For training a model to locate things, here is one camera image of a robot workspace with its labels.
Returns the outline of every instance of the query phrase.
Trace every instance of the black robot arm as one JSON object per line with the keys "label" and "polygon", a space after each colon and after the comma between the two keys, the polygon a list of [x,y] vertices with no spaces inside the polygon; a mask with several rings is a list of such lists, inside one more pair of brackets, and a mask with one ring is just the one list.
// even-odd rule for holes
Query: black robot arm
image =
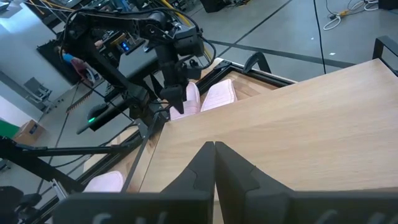
{"label": "black robot arm", "polygon": [[130,110],[133,112],[130,114],[136,119],[147,116],[145,113],[149,102],[148,92],[143,87],[130,83],[97,51],[90,36],[90,30],[95,28],[123,30],[133,36],[147,39],[154,45],[164,76],[164,89],[159,97],[166,99],[180,113],[184,112],[182,102],[186,100],[185,88],[188,79],[199,79],[201,72],[196,61],[190,60],[189,65],[184,61],[193,56],[200,57],[204,53],[201,31],[197,26],[187,27],[175,22],[161,9],[148,14],[86,9],[76,13],[71,23],[65,26],[63,48],[90,64],[126,98],[132,100]]}

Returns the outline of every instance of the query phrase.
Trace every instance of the wooden table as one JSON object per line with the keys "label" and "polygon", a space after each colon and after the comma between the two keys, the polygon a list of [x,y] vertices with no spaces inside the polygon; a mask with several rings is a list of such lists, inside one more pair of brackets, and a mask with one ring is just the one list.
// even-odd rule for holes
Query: wooden table
{"label": "wooden table", "polygon": [[205,141],[294,190],[398,186],[398,79],[378,59],[165,124],[140,188],[160,192]]}
{"label": "wooden table", "polygon": [[[209,72],[212,71],[212,69],[217,66],[223,59],[222,58],[216,58],[214,63],[207,69],[203,70],[201,73],[201,78],[205,77]],[[247,77],[245,75],[236,73],[236,72],[231,72],[229,73],[224,79],[230,78],[233,80],[235,92],[237,94],[238,100],[244,100],[246,98],[249,98],[251,96],[256,96],[261,93],[267,93],[268,91],[275,90],[277,89],[276,87],[257,81],[256,79]],[[205,94],[201,97],[201,100],[203,101],[205,98]],[[122,143],[125,139],[127,139],[129,136],[131,136],[135,131],[137,131],[137,127],[133,126],[131,128],[128,128],[127,130],[123,131],[121,134],[119,134],[116,138],[114,138],[108,145],[111,144],[120,144]],[[157,141],[159,140],[160,133],[157,133],[153,135],[150,139],[149,142],[144,149],[144,152],[142,153],[142,156],[140,158],[140,161],[137,165],[136,171],[134,172],[134,175],[132,177],[130,186],[128,188],[128,192],[138,192],[139,189],[141,188],[142,181],[144,180],[144,177],[146,175],[150,160],[152,159],[152,155],[154,154]],[[132,166],[132,163],[134,162],[136,156],[137,156],[138,150],[132,151],[128,156],[126,156],[119,164],[117,164],[115,167],[113,167],[111,170],[118,170],[122,173],[124,178],[127,177],[128,172],[130,171],[130,168]],[[88,161],[85,162],[84,164],[84,171],[88,170],[92,165],[94,165],[96,162],[98,162],[102,157],[104,157],[104,154],[97,154],[91,157]]]}

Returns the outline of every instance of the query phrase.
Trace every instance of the white wall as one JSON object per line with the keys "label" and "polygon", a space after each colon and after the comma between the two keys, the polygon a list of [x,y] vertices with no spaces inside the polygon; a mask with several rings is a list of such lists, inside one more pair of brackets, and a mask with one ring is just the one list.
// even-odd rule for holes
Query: white wall
{"label": "white wall", "polygon": [[54,30],[54,32],[59,33],[61,31],[63,31],[63,27],[65,26],[64,22],[60,22],[58,25],[56,25],[52,30]]}
{"label": "white wall", "polygon": [[10,124],[21,127],[32,118],[0,96],[0,117]]}
{"label": "white wall", "polygon": [[0,117],[2,119],[21,126],[31,119],[38,121],[42,114],[43,112],[0,82]]}
{"label": "white wall", "polygon": [[25,4],[14,7],[21,9],[0,18],[0,70],[21,86],[35,77],[53,91],[50,100],[57,99],[72,86],[36,51],[55,34]]}

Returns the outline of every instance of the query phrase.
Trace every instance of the pink towel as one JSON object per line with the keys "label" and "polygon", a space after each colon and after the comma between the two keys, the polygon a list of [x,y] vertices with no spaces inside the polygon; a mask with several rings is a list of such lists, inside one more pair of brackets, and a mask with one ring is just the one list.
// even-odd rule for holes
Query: pink towel
{"label": "pink towel", "polygon": [[237,100],[232,80],[227,79],[210,87],[200,111],[211,110]]}
{"label": "pink towel", "polygon": [[174,107],[170,108],[172,121],[200,112],[200,94],[196,84],[190,82],[187,85],[187,100],[183,102],[184,114],[180,114]]}
{"label": "pink towel", "polygon": [[119,171],[108,172],[94,177],[83,192],[120,192],[124,178]]}

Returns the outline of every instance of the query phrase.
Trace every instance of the cable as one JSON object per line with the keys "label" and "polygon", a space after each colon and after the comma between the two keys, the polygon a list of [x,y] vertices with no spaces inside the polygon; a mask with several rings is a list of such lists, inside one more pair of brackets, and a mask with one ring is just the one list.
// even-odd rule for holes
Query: cable
{"label": "cable", "polygon": [[[32,4],[32,3],[30,3],[30,2],[24,2],[25,4],[30,4],[31,6],[35,6],[35,7],[41,7],[41,8],[44,8],[44,9],[48,9],[47,7],[45,7],[45,6],[39,6],[39,5],[37,5],[37,4]],[[66,9],[54,9],[54,8],[51,8],[51,10],[53,10],[53,11],[61,11],[61,12],[73,12],[73,10],[66,10]]]}
{"label": "cable", "polygon": [[70,8],[68,8],[68,7],[64,7],[64,6],[60,6],[60,5],[58,5],[58,4],[54,4],[54,3],[49,2],[49,1],[47,1],[47,0],[42,0],[42,1],[45,2],[45,3],[47,3],[48,5],[50,5],[51,8],[52,8],[52,6],[56,6],[56,7],[59,7],[60,9],[70,9]]}
{"label": "cable", "polygon": [[[358,13],[363,12],[363,11],[373,11],[373,10],[376,10],[376,9],[368,9],[368,8],[367,8],[367,5],[368,5],[368,4],[375,4],[375,3],[378,2],[378,0],[374,0],[374,1],[359,0],[359,1],[357,1],[357,2],[351,7],[350,4],[351,4],[351,2],[352,2],[353,0],[349,0],[349,2],[348,2],[348,4],[347,4],[347,9],[346,9],[346,10],[344,10],[344,11],[342,11],[342,12],[331,12],[330,9],[329,9],[329,7],[328,7],[328,0],[325,0],[325,1],[326,1],[326,9],[328,10],[328,12],[330,13],[330,15],[332,15],[332,16],[328,16],[328,17],[331,19],[331,21],[328,22],[328,23],[323,27],[323,30],[331,30],[331,29],[335,28],[336,26],[338,26],[338,25],[340,24],[341,19],[342,19],[343,17],[355,15],[355,14],[358,14]],[[361,6],[363,6],[363,5],[364,5],[364,7],[363,7],[362,10],[356,11],[356,10],[358,10],[358,9],[359,9]]]}
{"label": "cable", "polygon": [[164,111],[169,112],[169,110],[170,109],[167,109],[167,108],[166,109],[160,109],[160,110],[155,111],[154,115],[157,114],[157,113],[160,113],[160,112],[164,112]]}
{"label": "cable", "polygon": [[319,18],[318,18],[318,12],[317,12],[317,4],[315,3],[315,0],[313,0],[313,7],[315,10],[315,17],[317,18],[317,25],[318,25],[318,33],[319,33],[319,44],[321,46],[321,54],[322,54],[322,64],[323,64],[323,72],[326,74],[326,66],[325,66],[325,58],[323,57],[323,47],[322,47],[322,36],[321,36],[321,28],[319,25]]}
{"label": "cable", "polygon": [[[163,5],[163,3],[161,2],[161,1],[159,1],[159,0],[153,0],[152,1],[152,3],[155,3],[155,5],[156,5],[156,7],[165,7],[164,5]],[[179,21],[180,22],[180,19],[178,19],[178,15],[176,15],[176,14],[172,14],[172,13],[167,13],[169,16],[171,16],[173,19],[175,19],[176,21]]]}
{"label": "cable", "polygon": [[213,49],[213,56],[212,56],[211,60],[209,61],[209,63],[208,63],[206,66],[204,66],[204,67],[201,68],[201,69],[203,70],[203,69],[206,69],[206,68],[210,67],[210,65],[213,64],[214,60],[216,59],[216,54],[217,54],[217,52],[216,52],[216,47],[215,47],[212,43],[210,43],[210,41],[208,41],[208,40],[207,40],[206,38],[204,38],[203,36],[201,36],[200,38],[201,38],[204,42],[206,42],[207,44],[209,44],[210,47]]}
{"label": "cable", "polygon": [[74,160],[72,160],[70,162],[66,162],[64,164],[57,165],[57,166],[52,166],[52,167],[53,168],[59,168],[59,167],[63,167],[63,166],[69,165],[69,164],[74,163],[74,162],[78,161],[79,159],[83,158],[83,156],[85,156],[85,155],[81,155],[81,156],[77,157],[76,159],[74,159]]}
{"label": "cable", "polygon": [[[174,9],[173,6],[170,5],[166,0],[160,0],[160,1],[161,1],[166,7],[168,7],[169,9]],[[191,22],[192,22],[193,24],[195,24],[195,25],[198,27],[198,24],[196,24],[196,22],[194,22],[193,19],[192,19],[191,17],[187,16],[186,14],[177,12],[176,15],[177,15],[179,18],[181,18],[181,20],[182,20],[184,23],[186,23],[186,25],[191,26],[191,23],[189,23],[189,21],[186,19],[186,18],[188,18],[189,20],[191,20]],[[209,51],[208,51],[206,48],[205,48],[205,55],[206,55],[208,58],[210,57],[210,53],[209,53]]]}
{"label": "cable", "polygon": [[168,102],[152,102],[152,104],[167,104],[167,105],[169,105],[170,103],[168,103]]}
{"label": "cable", "polygon": [[377,4],[379,4],[379,0],[367,1],[366,5],[363,7],[363,9],[364,9],[365,11],[375,11],[375,10],[378,10],[378,9],[379,9],[379,6],[378,6]]}
{"label": "cable", "polygon": [[[87,85],[86,83],[82,82],[82,84],[84,84],[87,88],[89,88],[90,90],[92,90],[93,92],[95,92],[96,94],[98,94],[100,97],[105,99],[105,96],[102,95],[101,93],[99,93],[98,91],[96,91],[93,87]],[[123,114],[127,119],[129,119],[131,122],[134,122],[133,119],[131,119],[129,116],[127,116],[121,109],[119,109],[112,101],[109,101],[109,103],[114,106],[121,114]]]}

